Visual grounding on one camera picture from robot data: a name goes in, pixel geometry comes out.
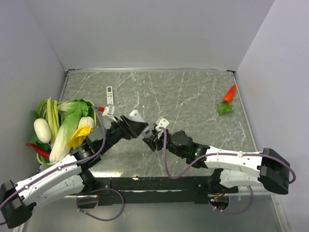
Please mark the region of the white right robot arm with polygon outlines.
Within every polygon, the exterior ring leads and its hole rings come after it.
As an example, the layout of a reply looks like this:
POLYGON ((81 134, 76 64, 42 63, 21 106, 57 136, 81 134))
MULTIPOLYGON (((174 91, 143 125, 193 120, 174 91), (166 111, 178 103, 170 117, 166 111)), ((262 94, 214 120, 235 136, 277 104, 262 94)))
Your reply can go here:
POLYGON ((162 126, 143 141, 152 151, 161 151, 164 162, 167 152, 186 161, 188 166, 177 176, 166 169, 171 179, 180 178, 191 167, 213 169, 211 187, 218 193, 233 187, 262 186, 269 192, 286 195, 296 180, 290 163, 271 148, 261 152, 224 150, 195 143, 183 130, 170 134, 162 126))

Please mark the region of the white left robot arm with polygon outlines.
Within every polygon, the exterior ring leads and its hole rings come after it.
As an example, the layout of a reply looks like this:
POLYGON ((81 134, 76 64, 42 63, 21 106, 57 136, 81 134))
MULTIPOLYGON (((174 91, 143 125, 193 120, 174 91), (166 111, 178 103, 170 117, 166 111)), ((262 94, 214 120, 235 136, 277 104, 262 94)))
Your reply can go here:
POLYGON ((38 206, 68 195, 90 194, 96 183, 89 168, 97 164, 100 156, 121 139, 138 138, 148 127, 147 122, 134 121, 121 116, 102 129, 102 139, 94 132, 65 158, 44 171, 17 183, 8 180, 0 187, 0 212, 3 224, 9 229, 28 221, 38 206))

